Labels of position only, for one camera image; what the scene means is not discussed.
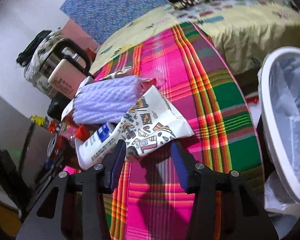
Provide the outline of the red cartoon milk can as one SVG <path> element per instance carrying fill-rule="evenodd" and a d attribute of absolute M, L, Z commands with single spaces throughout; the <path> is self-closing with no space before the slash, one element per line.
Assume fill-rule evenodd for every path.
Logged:
<path fill-rule="evenodd" d="M 47 157 L 52 160 L 63 157 L 64 160 L 69 161 L 73 155 L 74 148 L 69 144 L 68 139 L 54 134 L 47 148 Z"/>

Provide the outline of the patterned white paper carton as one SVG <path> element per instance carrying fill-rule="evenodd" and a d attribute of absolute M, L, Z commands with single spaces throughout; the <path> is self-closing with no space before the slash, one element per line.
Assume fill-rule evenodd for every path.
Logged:
<path fill-rule="evenodd" d="M 151 86 L 115 127 L 126 142 L 125 161 L 140 161 L 168 142 L 194 135 L 185 117 Z"/>

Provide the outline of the purple foam net sleeve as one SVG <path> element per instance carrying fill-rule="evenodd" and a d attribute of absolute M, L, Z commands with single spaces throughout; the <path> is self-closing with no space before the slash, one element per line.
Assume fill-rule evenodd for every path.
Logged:
<path fill-rule="evenodd" d="M 135 75 L 87 84 L 74 98 L 72 119 L 81 125 L 117 124 L 143 92 Z"/>

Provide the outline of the white round trash bin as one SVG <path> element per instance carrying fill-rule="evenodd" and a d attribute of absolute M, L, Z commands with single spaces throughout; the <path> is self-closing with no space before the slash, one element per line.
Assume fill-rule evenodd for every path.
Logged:
<path fill-rule="evenodd" d="M 286 192 L 300 203 L 300 48 L 281 47 L 266 56 L 258 96 L 269 156 Z"/>

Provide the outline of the pink plaid tablecloth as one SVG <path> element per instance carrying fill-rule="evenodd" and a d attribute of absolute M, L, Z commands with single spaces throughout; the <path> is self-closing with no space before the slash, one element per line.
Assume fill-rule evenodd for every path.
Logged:
<path fill-rule="evenodd" d="M 91 83 L 132 75 L 141 80 L 143 94 L 155 86 L 190 124 L 194 135 L 174 141 L 213 171 L 238 171 L 264 199 L 260 146 L 246 101 L 198 25 L 172 26 L 130 48 Z M 118 187 L 104 195 L 112 239 L 185 239 L 194 196 L 179 184 L 171 143 L 126 161 Z"/>

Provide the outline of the black bag on floor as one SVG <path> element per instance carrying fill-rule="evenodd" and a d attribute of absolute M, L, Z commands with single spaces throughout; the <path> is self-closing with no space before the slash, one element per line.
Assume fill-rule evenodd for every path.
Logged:
<path fill-rule="evenodd" d="M 56 96 L 51 100 L 51 103 L 47 109 L 47 114 L 52 119 L 61 121 L 62 113 L 65 107 L 71 100 L 64 96 L 62 93 L 57 93 Z"/>

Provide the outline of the pineapple print bedding pile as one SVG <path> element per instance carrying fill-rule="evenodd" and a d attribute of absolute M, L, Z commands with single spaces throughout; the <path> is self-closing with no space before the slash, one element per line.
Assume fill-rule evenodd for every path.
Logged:
<path fill-rule="evenodd" d="M 17 65 L 24 68 L 24 78 L 44 94 L 49 93 L 51 86 L 39 69 L 61 39 L 60 27 L 54 30 L 42 30 L 16 59 Z"/>

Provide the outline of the yellow pineapple bed sheet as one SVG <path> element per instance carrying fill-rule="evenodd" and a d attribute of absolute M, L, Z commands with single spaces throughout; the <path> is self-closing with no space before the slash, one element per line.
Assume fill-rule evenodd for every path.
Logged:
<path fill-rule="evenodd" d="M 242 74 L 277 48 L 300 48 L 300 12 L 272 1 L 230 0 L 187 10 L 157 7 L 113 33 L 97 52 L 95 73 L 107 62 L 177 24 L 192 22 L 211 38 L 233 74 Z"/>

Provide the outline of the polka dot brown cloth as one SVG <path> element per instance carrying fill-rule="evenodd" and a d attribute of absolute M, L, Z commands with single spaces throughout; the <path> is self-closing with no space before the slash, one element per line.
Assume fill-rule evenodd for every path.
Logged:
<path fill-rule="evenodd" d="M 199 4 L 210 3 L 217 0 L 180 0 L 174 3 L 170 3 L 170 5 L 175 10 L 187 9 Z"/>

